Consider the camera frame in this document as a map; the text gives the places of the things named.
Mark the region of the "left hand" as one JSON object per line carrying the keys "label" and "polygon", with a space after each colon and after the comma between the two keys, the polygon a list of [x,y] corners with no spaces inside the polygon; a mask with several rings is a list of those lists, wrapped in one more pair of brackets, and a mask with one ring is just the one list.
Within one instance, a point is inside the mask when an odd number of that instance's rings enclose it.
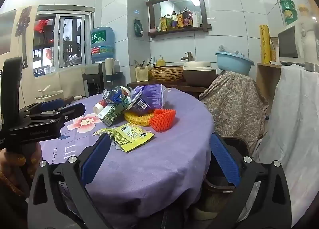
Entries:
{"label": "left hand", "polygon": [[1,150],[1,183],[19,196],[29,196],[29,186],[21,169],[26,169],[27,177],[33,180],[36,169],[42,161],[42,149],[39,142],[34,144],[35,151],[30,157],[23,154]]}

